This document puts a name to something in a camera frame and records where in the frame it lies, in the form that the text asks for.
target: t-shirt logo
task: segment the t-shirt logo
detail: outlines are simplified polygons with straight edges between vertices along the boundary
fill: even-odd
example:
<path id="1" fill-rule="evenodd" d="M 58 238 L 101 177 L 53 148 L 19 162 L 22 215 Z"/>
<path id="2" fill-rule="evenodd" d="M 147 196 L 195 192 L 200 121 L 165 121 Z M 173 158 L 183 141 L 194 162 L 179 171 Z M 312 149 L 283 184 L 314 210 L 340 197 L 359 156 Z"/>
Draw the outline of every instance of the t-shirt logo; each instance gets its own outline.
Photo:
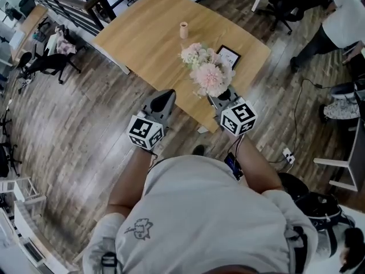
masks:
<path id="1" fill-rule="evenodd" d="M 135 238 L 139 240 L 150 239 L 149 229 L 153 226 L 153 223 L 148 218 L 141 218 L 135 222 L 134 227 L 128 227 L 124 233 L 133 232 Z"/>

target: black shoe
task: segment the black shoe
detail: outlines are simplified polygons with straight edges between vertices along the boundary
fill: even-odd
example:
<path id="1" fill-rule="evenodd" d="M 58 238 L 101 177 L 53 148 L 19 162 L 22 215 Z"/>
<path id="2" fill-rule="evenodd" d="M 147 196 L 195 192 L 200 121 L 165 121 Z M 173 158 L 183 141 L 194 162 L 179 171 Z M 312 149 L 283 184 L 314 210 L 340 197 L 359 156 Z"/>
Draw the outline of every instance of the black shoe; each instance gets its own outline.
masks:
<path id="1" fill-rule="evenodd" d="M 197 147 L 194 148 L 193 150 L 193 155 L 200 155 L 200 156 L 204 156 L 204 152 L 205 152 L 205 148 L 203 145 L 198 145 Z"/>
<path id="2" fill-rule="evenodd" d="M 327 123 L 329 120 L 329 117 L 324 114 L 325 106 L 325 104 L 320 105 L 318 110 L 319 118 L 321 119 L 322 124 Z"/>
<path id="3" fill-rule="evenodd" d="M 293 72 L 293 73 L 297 73 L 299 70 L 299 66 L 295 63 L 296 58 L 297 57 L 292 57 L 290 59 L 290 68 L 291 68 L 291 72 Z"/>

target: white shirt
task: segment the white shirt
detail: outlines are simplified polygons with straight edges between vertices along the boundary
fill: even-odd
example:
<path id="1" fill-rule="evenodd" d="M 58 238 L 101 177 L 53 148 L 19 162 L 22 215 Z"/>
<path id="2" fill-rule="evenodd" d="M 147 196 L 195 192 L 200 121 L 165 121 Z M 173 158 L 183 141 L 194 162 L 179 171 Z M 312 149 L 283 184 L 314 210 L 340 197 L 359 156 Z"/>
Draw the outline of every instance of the white shirt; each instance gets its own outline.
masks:
<path id="1" fill-rule="evenodd" d="M 127 218 L 113 213 L 98 222 L 84 273 L 98 273 L 107 251 L 116 252 L 123 273 L 204 273 L 225 265 L 288 273 L 287 223 L 303 227 L 312 255 L 317 232 L 287 193 L 260 195 L 218 160 L 171 158 L 148 174 Z"/>
<path id="2" fill-rule="evenodd" d="M 359 0 L 334 0 L 337 9 L 323 22 L 323 30 L 340 49 L 365 43 L 365 6 Z"/>

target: power strip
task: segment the power strip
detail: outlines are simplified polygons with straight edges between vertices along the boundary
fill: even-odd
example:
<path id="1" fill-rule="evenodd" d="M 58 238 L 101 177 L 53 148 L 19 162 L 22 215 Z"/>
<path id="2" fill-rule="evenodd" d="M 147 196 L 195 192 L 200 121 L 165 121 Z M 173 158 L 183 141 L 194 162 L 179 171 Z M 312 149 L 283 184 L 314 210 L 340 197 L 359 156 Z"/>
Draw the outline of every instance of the power strip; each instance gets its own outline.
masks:
<path id="1" fill-rule="evenodd" d="M 287 162 L 289 162 L 290 164 L 293 164 L 295 161 L 295 157 L 294 155 L 290 152 L 289 148 L 285 148 L 283 150 L 283 155 L 286 158 Z"/>

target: picture frame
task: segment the picture frame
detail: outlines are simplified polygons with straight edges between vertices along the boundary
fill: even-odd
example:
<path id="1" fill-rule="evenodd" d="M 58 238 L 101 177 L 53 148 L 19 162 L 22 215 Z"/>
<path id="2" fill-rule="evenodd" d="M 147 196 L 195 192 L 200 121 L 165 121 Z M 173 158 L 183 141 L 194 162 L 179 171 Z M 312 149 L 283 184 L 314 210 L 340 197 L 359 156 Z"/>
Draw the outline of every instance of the picture frame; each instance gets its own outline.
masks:
<path id="1" fill-rule="evenodd" d="M 236 53 L 235 51 L 231 50 L 230 48 L 222 45 L 217 51 L 217 54 L 221 57 L 225 58 L 230 66 L 232 67 L 232 70 L 236 66 L 238 60 L 240 59 L 241 55 Z"/>

